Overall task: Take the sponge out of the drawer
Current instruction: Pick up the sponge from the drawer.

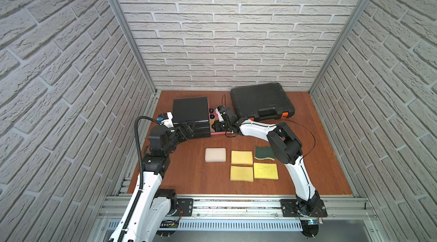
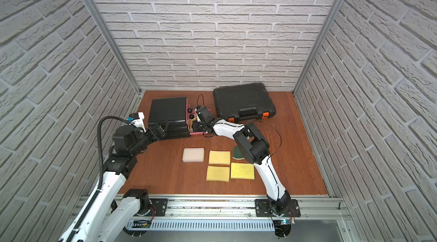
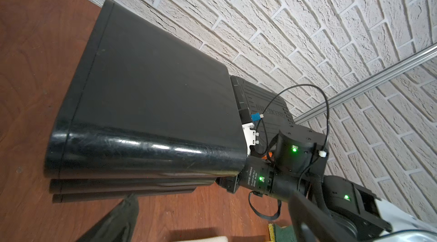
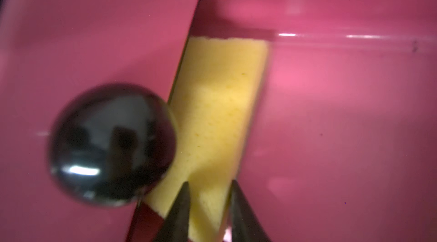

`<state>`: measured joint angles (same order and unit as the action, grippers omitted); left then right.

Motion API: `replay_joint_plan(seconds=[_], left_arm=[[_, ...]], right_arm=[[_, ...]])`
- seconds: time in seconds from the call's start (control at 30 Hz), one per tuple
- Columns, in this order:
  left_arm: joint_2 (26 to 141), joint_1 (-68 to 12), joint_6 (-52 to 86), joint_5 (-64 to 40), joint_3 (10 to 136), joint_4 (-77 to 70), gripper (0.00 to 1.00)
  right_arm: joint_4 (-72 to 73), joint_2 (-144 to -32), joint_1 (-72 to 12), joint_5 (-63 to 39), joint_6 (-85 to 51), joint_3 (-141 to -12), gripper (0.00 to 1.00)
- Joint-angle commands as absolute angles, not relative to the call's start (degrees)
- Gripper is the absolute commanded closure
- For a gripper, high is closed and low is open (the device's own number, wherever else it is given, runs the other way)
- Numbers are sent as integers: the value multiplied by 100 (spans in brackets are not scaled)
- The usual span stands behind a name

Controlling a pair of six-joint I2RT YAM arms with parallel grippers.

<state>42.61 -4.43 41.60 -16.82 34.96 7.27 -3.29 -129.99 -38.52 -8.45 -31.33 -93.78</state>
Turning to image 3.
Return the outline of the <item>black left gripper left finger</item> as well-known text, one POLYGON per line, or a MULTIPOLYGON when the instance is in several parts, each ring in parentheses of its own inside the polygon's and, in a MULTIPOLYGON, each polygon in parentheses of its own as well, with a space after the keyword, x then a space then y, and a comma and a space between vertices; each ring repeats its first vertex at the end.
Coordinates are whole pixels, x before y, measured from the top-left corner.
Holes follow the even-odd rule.
POLYGON ((139 214, 136 195, 131 194, 107 213, 77 242, 130 242, 139 214))

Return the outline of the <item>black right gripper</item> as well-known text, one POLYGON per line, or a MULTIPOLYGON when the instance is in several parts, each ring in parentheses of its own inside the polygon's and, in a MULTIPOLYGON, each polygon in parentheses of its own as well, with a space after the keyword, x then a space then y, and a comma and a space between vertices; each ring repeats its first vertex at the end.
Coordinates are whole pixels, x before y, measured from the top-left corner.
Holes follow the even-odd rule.
POLYGON ((226 160, 225 165, 231 166, 231 170, 226 170, 216 183, 227 192, 234 194, 244 187, 256 194, 277 197, 273 188, 276 171, 272 163, 254 156, 233 156, 226 160))

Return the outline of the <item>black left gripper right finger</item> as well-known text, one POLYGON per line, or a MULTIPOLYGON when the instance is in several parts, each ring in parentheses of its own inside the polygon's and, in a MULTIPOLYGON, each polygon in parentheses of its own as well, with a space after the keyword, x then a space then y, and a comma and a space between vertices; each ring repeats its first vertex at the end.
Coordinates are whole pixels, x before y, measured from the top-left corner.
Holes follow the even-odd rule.
POLYGON ((344 216, 328 209, 323 193, 314 193, 313 203, 295 191, 289 200, 289 214, 299 242, 355 242, 357 228, 344 216))

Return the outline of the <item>white pink foam sponge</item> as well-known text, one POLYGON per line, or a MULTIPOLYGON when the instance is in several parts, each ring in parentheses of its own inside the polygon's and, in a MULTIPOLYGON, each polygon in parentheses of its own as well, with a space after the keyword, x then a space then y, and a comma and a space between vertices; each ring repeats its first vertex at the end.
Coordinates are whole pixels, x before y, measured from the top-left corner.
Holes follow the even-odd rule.
POLYGON ((229 240, 226 236, 215 236, 203 239, 182 240, 178 242, 229 242, 229 240))

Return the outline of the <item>black drawer cabinet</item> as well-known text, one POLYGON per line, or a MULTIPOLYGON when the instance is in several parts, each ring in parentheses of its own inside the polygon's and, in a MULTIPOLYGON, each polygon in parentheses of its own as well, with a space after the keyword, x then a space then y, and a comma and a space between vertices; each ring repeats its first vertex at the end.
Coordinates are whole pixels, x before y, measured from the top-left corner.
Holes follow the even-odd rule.
POLYGON ((106 0, 53 126, 53 202, 193 192, 244 168, 226 66, 106 0))

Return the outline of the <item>green yellow scouring sponge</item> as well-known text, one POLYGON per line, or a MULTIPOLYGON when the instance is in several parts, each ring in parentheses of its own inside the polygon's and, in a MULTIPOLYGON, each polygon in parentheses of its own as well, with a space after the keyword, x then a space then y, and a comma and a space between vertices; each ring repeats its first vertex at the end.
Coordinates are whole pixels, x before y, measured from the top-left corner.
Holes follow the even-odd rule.
POLYGON ((281 227, 277 224, 268 224, 271 242, 297 242, 293 226, 281 227))

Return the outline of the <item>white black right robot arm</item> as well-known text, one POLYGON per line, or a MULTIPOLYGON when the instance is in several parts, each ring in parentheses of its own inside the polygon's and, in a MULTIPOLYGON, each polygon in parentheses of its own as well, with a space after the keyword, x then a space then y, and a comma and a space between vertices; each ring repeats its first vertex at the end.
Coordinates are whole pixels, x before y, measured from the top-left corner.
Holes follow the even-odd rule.
POLYGON ((294 123, 284 100, 241 78, 233 80, 243 130, 249 145, 243 170, 218 178, 230 193, 288 203, 300 242, 434 242, 437 230, 381 199, 371 190, 324 174, 328 135, 294 123), (265 126, 267 109, 283 110, 283 122, 265 126))

